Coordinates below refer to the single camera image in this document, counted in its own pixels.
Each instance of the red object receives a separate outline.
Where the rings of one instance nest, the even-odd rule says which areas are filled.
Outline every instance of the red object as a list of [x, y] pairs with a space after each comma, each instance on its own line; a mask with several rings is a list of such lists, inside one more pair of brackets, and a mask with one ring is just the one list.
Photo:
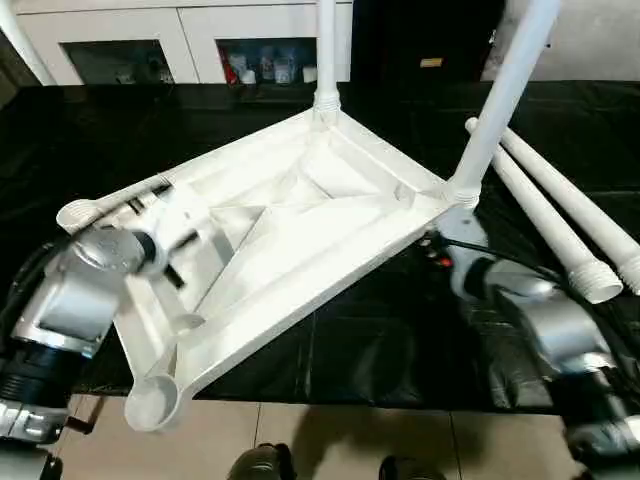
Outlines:
[[440, 265], [440, 266], [442, 266], [442, 267], [446, 267], [446, 268], [451, 268], [451, 267], [453, 267], [453, 262], [452, 262], [452, 261], [451, 261], [451, 259], [450, 259], [450, 258], [448, 258], [448, 257], [443, 257], [443, 258], [439, 259], [436, 263], [437, 263], [438, 265]]
[[227, 80], [227, 84], [235, 85], [238, 83], [238, 76], [236, 75], [236, 72], [233, 71], [233, 68], [231, 68], [229, 60], [227, 60], [226, 52], [222, 48], [219, 48], [218, 51], [220, 52], [220, 61], [222, 62], [222, 69], [224, 70], [224, 76]]

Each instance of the white tube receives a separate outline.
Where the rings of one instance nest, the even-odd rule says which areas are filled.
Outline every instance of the white tube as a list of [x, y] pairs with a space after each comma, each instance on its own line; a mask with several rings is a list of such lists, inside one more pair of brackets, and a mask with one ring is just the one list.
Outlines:
[[42, 85], [55, 85], [56, 82], [40, 59], [33, 45], [24, 34], [18, 20], [11, 10], [11, 0], [0, 0], [0, 29], [22, 57]]
[[478, 202], [482, 177], [546, 44], [560, 6], [561, 0], [531, 0], [511, 42], [478, 127], [448, 182], [450, 194], [469, 207]]
[[340, 109], [340, 95], [336, 86], [335, 73], [335, 0], [318, 0], [317, 16], [318, 88], [315, 94], [314, 108], [319, 112], [338, 111]]
[[640, 295], [640, 245], [513, 131], [506, 130], [502, 143], [616, 264], [633, 293]]
[[[476, 119], [465, 126], [473, 132]], [[622, 282], [598, 260], [540, 190], [498, 145], [493, 168], [567, 271], [571, 285], [590, 303], [602, 303], [622, 291]]]

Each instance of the tiled floor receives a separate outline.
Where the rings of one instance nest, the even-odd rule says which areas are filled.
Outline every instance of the tiled floor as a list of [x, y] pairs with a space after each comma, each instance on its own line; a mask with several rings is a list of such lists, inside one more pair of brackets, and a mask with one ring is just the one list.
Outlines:
[[[447, 480], [570, 480], [579, 472], [555, 417], [194, 401], [176, 430], [151, 435], [129, 429], [123, 403], [108, 399], [87, 437], [65, 430], [55, 446], [65, 480], [224, 480], [242, 452], [263, 442], [290, 446], [300, 480], [377, 480], [390, 453], [424, 459]], [[96, 399], [73, 405], [87, 418]]]

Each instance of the black table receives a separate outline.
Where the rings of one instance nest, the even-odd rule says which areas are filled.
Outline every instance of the black table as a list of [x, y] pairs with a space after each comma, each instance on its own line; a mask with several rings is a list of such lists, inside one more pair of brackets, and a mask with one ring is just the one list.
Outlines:
[[[344, 85], [344, 110], [442, 177], [454, 170], [489, 85], [367, 91]], [[0, 288], [55, 214], [308, 108], [312, 89], [225, 86], [32, 88], [0, 112]], [[531, 84], [512, 127], [640, 238], [640, 84]], [[492, 246], [559, 268], [515, 200], [489, 172], [478, 215]], [[637, 332], [638, 302], [603, 307]], [[199, 394], [200, 398], [406, 408], [548, 411], [517, 330], [466, 309], [445, 271], [412, 246]], [[636, 335], [627, 335], [629, 348]], [[126, 394], [131, 375], [114, 332], [79, 391]]]

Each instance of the glass cabinet door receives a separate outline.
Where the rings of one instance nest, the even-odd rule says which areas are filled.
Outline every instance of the glass cabinet door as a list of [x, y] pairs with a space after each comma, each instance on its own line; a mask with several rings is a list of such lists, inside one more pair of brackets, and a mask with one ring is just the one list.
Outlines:
[[85, 85], [174, 83], [158, 40], [63, 43]]
[[19, 15], [59, 85], [198, 83], [173, 8]]
[[218, 40], [216, 46], [229, 85], [285, 86], [317, 78], [315, 38]]
[[[181, 8], [203, 83], [293, 85], [316, 77], [316, 5]], [[348, 81], [352, 4], [336, 6], [336, 76]]]

